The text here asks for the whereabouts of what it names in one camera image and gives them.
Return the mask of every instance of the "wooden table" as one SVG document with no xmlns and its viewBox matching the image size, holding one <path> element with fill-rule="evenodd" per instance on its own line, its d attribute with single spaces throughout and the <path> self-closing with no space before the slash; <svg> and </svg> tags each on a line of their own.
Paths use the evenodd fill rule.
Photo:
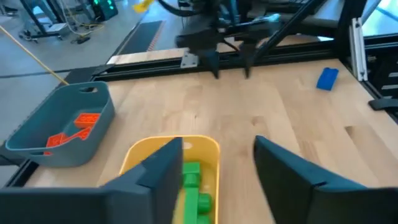
<svg viewBox="0 0 398 224">
<path fill-rule="evenodd" d="M 125 55 L 118 63 L 175 57 L 181 50 Z M 340 70 L 332 91 L 315 88 L 323 68 Z M 398 125 L 368 106 L 371 96 L 338 60 L 109 82 L 116 117 L 89 163 L 39 167 L 29 187 L 99 186 L 117 176 L 127 150 L 149 136 L 204 134 L 221 146 L 220 224 L 273 223 L 256 177 L 260 134 L 368 187 L 397 186 Z"/>
</svg>

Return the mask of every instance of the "concrete floor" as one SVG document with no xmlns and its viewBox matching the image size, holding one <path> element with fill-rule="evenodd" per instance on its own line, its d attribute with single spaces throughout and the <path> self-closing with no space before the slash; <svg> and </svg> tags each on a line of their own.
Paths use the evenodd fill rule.
<svg viewBox="0 0 398 224">
<path fill-rule="evenodd" d="M 137 14 L 131 9 L 131 5 L 136 1 L 138 0 L 117 2 L 119 14 L 106 21 L 104 29 L 92 33 L 91 40 L 82 45 L 70 43 L 75 38 L 75 35 L 72 34 L 63 41 L 49 37 L 39 39 L 38 44 L 23 40 L 21 43 L 53 70 L 102 65 L 106 63 L 141 18 L 141 14 Z M 176 0 L 169 1 L 173 5 L 176 5 L 176 2 Z M 364 34 L 377 35 L 398 32 L 397 18 L 389 17 L 385 13 L 387 11 L 398 17 L 398 1 L 383 0 L 379 8 L 381 10 L 375 10 L 363 26 Z M 174 48 L 174 37 L 182 28 L 181 18 L 169 14 L 157 3 L 154 3 L 143 22 L 159 20 L 165 21 L 165 25 L 155 50 Z M 22 29 L 22 23 L 18 18 L 8 20 L 6 23 L 6 28 L 13 36 L 17 36 Z M 7 139 L 13 130 L 44 100 L 58 85 L 58 81 L 50 75 L 20 77 L 19 75 L 43 72 L 44 70 L 4 34 L 0 34 L 0 68 L 1 142 Z M 5 78 L 9 75 L 15 75 L 15 77 Z M 0 167 L 0 186 L 12 175 L 14 170 L 12 167 Z"/>
</svg>

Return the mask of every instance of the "gray basket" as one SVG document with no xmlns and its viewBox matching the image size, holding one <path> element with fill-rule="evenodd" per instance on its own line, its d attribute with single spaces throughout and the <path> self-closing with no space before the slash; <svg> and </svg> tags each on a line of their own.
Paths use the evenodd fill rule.
<svg viewBox="0 0 398 224">
<path fill-rule="evenodd" d="M 80 113 L 101 113 L 85 140 L 73 138 L 59 146 L 45 147 L 54 134 L 77 133 L 79 129 L 73 122 Z M 114 107 L 105 82 L 63 86 L 47 97 L 6 141 L 6 148 L 42 166 L 79 166 L 94 156 L 113 117 Z"/>
</svg>

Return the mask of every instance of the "yellow bowl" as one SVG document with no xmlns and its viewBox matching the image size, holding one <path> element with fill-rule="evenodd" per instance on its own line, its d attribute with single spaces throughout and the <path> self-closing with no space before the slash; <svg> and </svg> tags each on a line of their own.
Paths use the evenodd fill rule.
<svg viewBox="0 0 398 224">
<path fill-rule="evenodd" d="M 200 192 L 209 193 L 213 199 L 213 208 L 209 214 L 212 223 L 218 224 L 218 183 L 220 179 L 220 147 L 212 138 L 200 135 L 194 136 L 161 136 L 141 139 L 129 149 L 119 175 L 139 164 L 156 150 L 173 138 L 183 138 L 184 162 L 200 162 L 201 183 Z M 178 194 L 174 210 L 173 224 L 183 224 L 183 208 L 185 201 L 184 189 Z"/>
</svg>

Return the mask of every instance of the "green lego brick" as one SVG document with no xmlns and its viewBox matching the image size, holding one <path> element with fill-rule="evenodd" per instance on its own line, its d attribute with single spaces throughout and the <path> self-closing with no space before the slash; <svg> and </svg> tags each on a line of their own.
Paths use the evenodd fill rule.
<svg viewBox="0 0 398 224">
<path fill-rule="evenodd" d="M 198 197 L 198 213 L 206 214 L 211 211 L 211 195 L 199 194 Z"/>
<path fill-rule="evenodd" d="M 208 215 L 199 215 L 197 224 L 211 224 L 211 220 Z"/>
<path fill-rule="evenodd" d="M 200 163 L 199 162 L 184 162 L 182 167 L 182 174 L 198 174 L 200 175 Z"/>
<path fill-rule="evenodd" d="M 198 188 L 185 189 L 184 224 L 197 224 L 198 221 Z"/>
<path fill-rule="evenodd" d="M 182 168 L 183 186 L 199 187 L 200 186 L 200 163 L 199 162 L 184 162 Z"/>
</svg>

